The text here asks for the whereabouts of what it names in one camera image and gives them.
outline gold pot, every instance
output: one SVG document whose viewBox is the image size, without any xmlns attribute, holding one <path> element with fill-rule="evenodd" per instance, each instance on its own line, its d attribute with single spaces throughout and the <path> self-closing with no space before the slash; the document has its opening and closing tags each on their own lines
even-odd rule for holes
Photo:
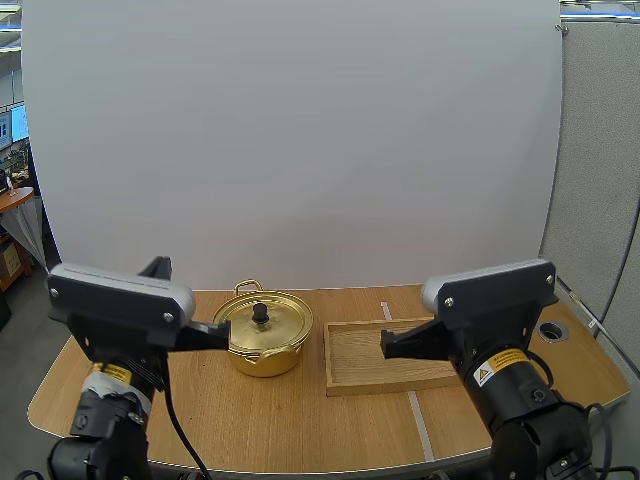
<svg viewBox="0 0 640 480">
<path fill-rule="evenodd" d="M 240 293 L 247 285 L 256 290 Z M 313 325 L 309 306 L 288 293 L 264 290 L 256 280 L 240 282 L 234 291 L 213 318 L 231 321 L 231 364 L 253 377 L 275 377 L 295 367 Z"/>
</svg>

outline gray cubicle wall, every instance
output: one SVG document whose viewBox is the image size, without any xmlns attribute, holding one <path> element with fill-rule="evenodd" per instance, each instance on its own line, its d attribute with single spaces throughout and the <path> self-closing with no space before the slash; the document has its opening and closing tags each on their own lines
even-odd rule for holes
<svg viewBox="0 0 640 480">
<path fill-rule="evenodd" d="M 560 144 L 542 255 L 597 316 L 605 317 L 609 333 L 638 365 L 640 23 L 563 25 L 568 33 Z M 609 341 L 603 335 L 598 340 L 632 390 L 611 416 L 613 464 L 640 467 L 640 383 Z M 603 447 L 600 431 L 594 438 L 595 465 L 602 464 Z"/>
</svg>

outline pot lid knob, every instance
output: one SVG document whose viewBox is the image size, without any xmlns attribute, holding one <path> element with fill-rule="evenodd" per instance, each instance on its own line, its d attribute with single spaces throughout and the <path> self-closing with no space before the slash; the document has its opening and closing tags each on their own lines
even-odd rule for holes
<svg viewBox="0 0 640 480">
<path fill-rule="evenodd" d="M 256 303 L 253 306 L 253 317 L 251 317 L 251 320 L 258 324 L 267 323 L 269 321 L 267 306 L 264 303 Z"/>
</svg>

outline pot handle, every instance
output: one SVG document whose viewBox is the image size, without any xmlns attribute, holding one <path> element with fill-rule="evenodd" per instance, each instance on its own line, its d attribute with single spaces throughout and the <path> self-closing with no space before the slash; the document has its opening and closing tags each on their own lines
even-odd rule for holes
<svg viewBox="0 0 640 480">
<path fill-rule="evenodd" d="M 240 282 L 238 285 L 236 285 L 236 288 L 233 289 L 234 292 L 234 297 L 237 297 L 238 295 L 240 295 L 240 287 L 246 287 L 247 285 L 255 285 L 256 288 L 259 291 L 264 290 L 264 288 L 262 288 L 262 285 L 260 285 L 260 282 L 257 280 L 244 280 L 242 282 Z"/>
<path fill-rule="evenodd" d="M 285 345 L 284 347 L 272 348 L 271 350 L 265 350 L 260 354 L 257 359 L 247 359 L 251 363 L 259 364 L 268 358 L 275 357 L 276 355 L 296 355 L 297 350 L 293 345 Z"/>
</svg>

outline white backdrop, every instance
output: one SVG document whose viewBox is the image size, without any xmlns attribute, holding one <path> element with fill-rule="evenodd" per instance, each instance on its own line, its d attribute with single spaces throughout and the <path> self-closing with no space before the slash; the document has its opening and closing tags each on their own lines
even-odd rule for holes
<svg viewBox="0 0 640 480">
<path fill-rule="evenodd" d="M 228 289 L 419 283 L 535 257 L 557 0 L 25 0 L 64 261 Z"/>
</svg>

